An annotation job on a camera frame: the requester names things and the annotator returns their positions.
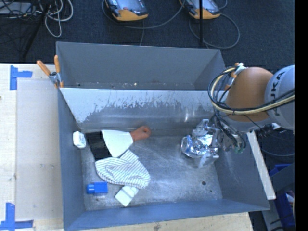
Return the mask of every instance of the white striped towel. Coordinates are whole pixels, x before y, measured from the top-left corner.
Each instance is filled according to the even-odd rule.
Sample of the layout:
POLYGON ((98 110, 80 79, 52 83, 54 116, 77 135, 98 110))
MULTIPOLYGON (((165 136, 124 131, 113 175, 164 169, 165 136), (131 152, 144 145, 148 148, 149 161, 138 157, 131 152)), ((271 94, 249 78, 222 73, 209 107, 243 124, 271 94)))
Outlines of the white striped towel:
POLYGON ((95 162, 97 174, 106 182, 142 189, 151 177, 138 157, 127 150, 120 157, 108 157, 95 162))

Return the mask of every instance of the gray metal bin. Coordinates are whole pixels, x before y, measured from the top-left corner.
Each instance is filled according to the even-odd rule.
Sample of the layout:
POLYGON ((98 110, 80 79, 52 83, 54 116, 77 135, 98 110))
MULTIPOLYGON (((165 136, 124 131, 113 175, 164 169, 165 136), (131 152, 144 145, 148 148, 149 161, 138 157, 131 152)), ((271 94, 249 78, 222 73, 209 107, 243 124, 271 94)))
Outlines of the gray metal bin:
POLYGON ((58 91, 64 229, 104 228, 269 209, 249 143, 241 154, 219 151, 202 169, 181 153, 181 138, 213 114, 209 82, 224 68, 219 50, 57 42, 64 87, 58 91), (142 125, 151 137, 130 149, 151 181, 128 207, 86 193, 100 181, 90 149, 74 131, 142 125))

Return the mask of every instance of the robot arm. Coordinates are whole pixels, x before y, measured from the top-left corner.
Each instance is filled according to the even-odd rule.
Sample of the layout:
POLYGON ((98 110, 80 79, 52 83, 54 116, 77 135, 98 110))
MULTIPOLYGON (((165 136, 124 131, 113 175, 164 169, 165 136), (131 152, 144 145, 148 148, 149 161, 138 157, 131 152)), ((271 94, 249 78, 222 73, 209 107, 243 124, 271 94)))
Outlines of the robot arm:
POLYGON ((214 115, 182 139, 182 152, 201 167, 218 158, 218 148, 241 152, 247 132, 273 124, 294 131, 294 75, 294 65, 274 75, 239 63, 226 68, 208 87, 214 115))
POLYGON ((273 75, 261 67, 244 68, 225 91, 225 100, 215 98, 215 81, 209 86, 209 96, 217 113, 239 132, 270 123, 294 130, 294 70, 291 65, 273 75))

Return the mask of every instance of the wooden table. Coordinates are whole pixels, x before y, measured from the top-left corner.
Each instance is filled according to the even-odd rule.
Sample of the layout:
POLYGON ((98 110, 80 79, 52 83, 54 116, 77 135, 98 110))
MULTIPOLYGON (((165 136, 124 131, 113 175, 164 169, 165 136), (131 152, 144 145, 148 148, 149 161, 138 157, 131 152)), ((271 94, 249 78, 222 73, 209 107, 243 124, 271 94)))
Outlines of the wooden table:
MULTIPOLYGON (((36 64, 0 64, 0 221, 5 216, 5 203, 9 202, 15 205, 16 211, 21 207, 16 201, 16 185, 19 180, 19 174, 16 172, 18 168, 18 162, 16 160, 17 153, 17 124, 18 120, 16 114, 18 113, 17 104, 17 90, 10 90, 10 67, 13 65, 18 68, 18 71, 31 71, 31 80, 46 80, 49 78, 42 72, 42 70, 36 64)), ((55 71, 54 65, 48 65, 51 72, 55 71)), ((264 164, 261 153, 258 151, 258 145, 252 146, 255 148, 255 158, 261 175, 265 176, 263 184, 266 186, 268 199, 275 198, 274 191, 272 189, 269 177, 267 177, 267 170, 264 164)), ((48 196, 45 191, 39 192, 42 196, 35 195, 34 198, 49 199, 52 196, 48 196)), ((62 223, 62 210, 58 209, 58 214, 53 215, 50 218, 35 218, 32 228, 26 228, 26 230, 63 230, 62 223)), ((189 218, 181 220, 171 220, 156 223, 146 223, 129 226, 118 226, 110 228, 97 229, 102 231, 135 231, 135 230, 154 230, 154 231, 253 231, 251 221, 248 213, 230 214, 230 215, 217 215, 202 218, 189 218)))

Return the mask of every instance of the white object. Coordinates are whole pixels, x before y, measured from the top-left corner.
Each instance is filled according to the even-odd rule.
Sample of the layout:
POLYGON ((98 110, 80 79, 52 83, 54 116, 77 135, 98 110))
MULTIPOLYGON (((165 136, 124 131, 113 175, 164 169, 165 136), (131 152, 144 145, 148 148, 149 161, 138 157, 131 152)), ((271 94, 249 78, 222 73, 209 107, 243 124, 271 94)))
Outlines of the white object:
POLYGON ((73 133, 73 142, 76 147, 83 149, 86 147, 85 135, 79 131, 73 133))
POLYGON ((129 132, 102 130, 102 134, 112 157, 121 156, 134 143, 129 132))
POLYGON ((124 186, 115 195, 115 199, 119 201, 124 207, 128 206, 133 197, 138 193, 139 189, 136 187, 124 186))
POLYGON ((108 157, 95 162, 96 172, 104 181, 138 189, 149 185, 151 177, 144 165, 131 150, 119 158, 108 157))

